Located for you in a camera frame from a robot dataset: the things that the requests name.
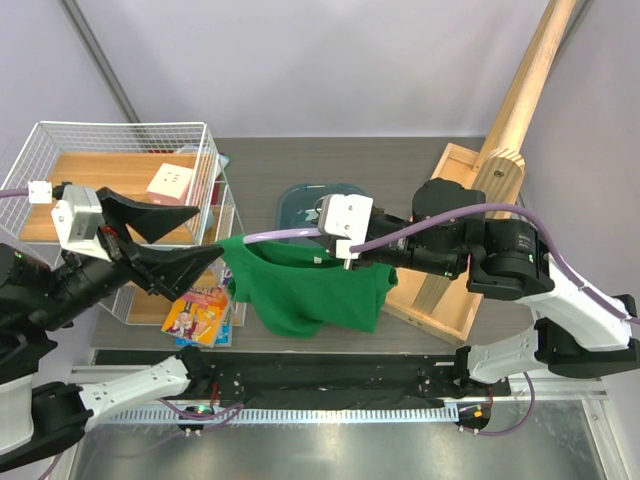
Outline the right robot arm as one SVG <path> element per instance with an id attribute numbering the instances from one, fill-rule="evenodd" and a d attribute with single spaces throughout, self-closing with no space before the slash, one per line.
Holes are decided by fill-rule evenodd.
<path id="1" fill-rule="evenodd" d="M 540 314 L 511 338 L 456 351 L 451 380 L 462 394 L 541 368 L 591 379 L 639 367 L 630 328 L 634 299 L 605 295 L 581 277 L 521 207 L 489 203 L 481 191 L 436 178 L 416 191 L 411 220 L 374 214 L 365 243 L 351 250 L 369 262 L 449 280 L 465 274 L 469 292 Z"/>

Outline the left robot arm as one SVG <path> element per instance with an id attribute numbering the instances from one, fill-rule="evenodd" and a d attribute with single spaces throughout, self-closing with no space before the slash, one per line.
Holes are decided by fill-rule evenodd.
<path id="1" fill-rule="evenodd" d="M 52 333 L 128 284 L 170 301 L 185 294 L 222 255 L 217 244 L 158 250 L 155 243 L 196 216 L 195 206 L 126 198 L 109 188 L 31 181 L 5 189 L 51 207 L 62 264 L 9 244 L 1 247 L 1 468 L 58 455 L 112 415 L 151 400 L 200 399 L 215 372 L 194 346 L 145 370 L 102 385 L 36 385 L 41 361 L 57 346 Z"/>

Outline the lilac plastic clothes hanger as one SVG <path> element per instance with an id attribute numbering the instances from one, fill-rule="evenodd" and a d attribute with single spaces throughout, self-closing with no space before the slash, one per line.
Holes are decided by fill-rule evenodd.
<path id="1" fill-rule="evenodd" d="M 247 234 L 243 238 L 245 245 L 260 242 L 296 242 L 298 240 L 316 240 L 321 236 L 318 230 L 319 202 L 314 196 L 307 199 L 282 200 L 278 203 L 276 225 L 278 229 Z"/>

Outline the green tank top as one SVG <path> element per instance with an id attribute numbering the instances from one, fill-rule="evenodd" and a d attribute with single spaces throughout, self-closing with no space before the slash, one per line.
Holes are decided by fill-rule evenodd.
<path id="1" fill-rule="evenodd" d="M 240 235 L 221 240 L 233 300 L 253 307 L 272 333 L 311 338 L 325 326 L 376 330 L 396 269 L 375 263 L 355 271 L 312 248 L 275 241 L 246 244 Z"/>

